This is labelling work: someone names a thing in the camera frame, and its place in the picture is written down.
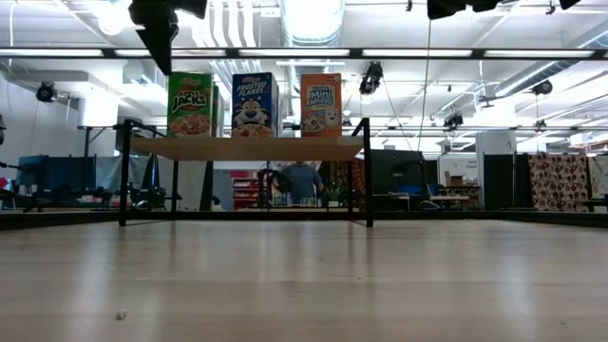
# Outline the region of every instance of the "wooden shelf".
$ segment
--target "wooden shelf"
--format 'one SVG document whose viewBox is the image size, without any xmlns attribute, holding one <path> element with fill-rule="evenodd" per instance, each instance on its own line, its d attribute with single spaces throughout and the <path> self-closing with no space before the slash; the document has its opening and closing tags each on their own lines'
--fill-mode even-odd
<svg viewBox="0 0 608 342">
<path fill-rule="evenodd" d="M 133 148 L 174 161 L 349 161 L 361 137 L 134 138 Z"/>
</svg>

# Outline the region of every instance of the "cereal box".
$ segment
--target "cereal box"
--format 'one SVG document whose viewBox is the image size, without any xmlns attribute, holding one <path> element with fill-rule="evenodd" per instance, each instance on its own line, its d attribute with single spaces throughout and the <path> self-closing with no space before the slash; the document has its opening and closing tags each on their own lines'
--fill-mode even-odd
<svg viewBox="0 0 608 342">
<path fill-rule="evenodd" d="M 219 124 L 219 117 L 223 115 L 219 110 L 219 87 L 217 85 L 213 86 L 213 115 L 211 117 L 211 136 L 212 137 L 221 137 L 221 132 L 219 131 L 221 128 L 221 124 Z"/>
<path fill-rule="evenodd" d="M 174 72 L 169 77 L 167 137 L 211 137 L 213 75 Z"/>
<path fill-rule="evenodd" d="M 340 74 L 302 75 L 302 137 L 342 136 L 341 91 Z"/>
<path fill-rule="evenodd" d="M 270 72 L 233 75 L 232 137 L 276 137 L 278 85 Z"/>
</svg>

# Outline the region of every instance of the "air duct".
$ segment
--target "air duct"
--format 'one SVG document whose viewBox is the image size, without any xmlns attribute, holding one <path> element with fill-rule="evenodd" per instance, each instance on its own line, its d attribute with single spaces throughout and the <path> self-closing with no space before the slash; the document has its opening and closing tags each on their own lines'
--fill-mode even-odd
<svg viewBox="0 0 608 342">
<path fill-rule="evenodd" d="M 608 21 L 575 39 L 568 45 L 568 48 L 608 48 Z M 578 63 L 580 61 L 537 62 L 510 79 L 498 84 L 494 89 L 494 95 L 496 98 L 515 95 Z"/>
<path fill-rule="evenodd" d="M 281 0 L 284 45 L 331 48 L 338 44 L 345 0 Z M 327 66 L 291 66 L 291 89 L 299 92 L 300 75 L 328 72 Z"/>
</svg>

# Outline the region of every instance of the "white pillar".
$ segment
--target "white pillar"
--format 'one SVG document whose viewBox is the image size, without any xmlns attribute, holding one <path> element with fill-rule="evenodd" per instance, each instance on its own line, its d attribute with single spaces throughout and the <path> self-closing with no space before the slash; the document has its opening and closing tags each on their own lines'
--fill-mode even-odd
<svg viewBox="0 0 608 342">
<path fill-rule="evenodd" d="M 118 120 L 118 98 L 115 95 L 98 89 L 87 94 L 80 100 L 80 125 L 85 126 L 111 126 Z M 99 131 L 91 132 L 93 138 Z M 98 157 L 114 156 L 116 145 L 116 131 L 107 129 L 88 147 L 88 155 L 97 154 Z"/>
</svg>

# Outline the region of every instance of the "patterned curtain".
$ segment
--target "patterned curtain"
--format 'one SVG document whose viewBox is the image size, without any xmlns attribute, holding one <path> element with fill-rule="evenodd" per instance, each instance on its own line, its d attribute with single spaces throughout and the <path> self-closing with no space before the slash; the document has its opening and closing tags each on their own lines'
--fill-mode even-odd
<svg viewBox="0 0 608 342">
<path fill-rule="evenodd" d="M 591 195 L 594 199 L 603 199 L 608 194 L 608 157 L 589 158 L 589 178 L 591 178 Z"/>
<path fill-rule="evenodd" d="M 543 211 L 586 212 L 587 160 L 584 155 L 528 157 L 534 207 Z"/>
</svg>

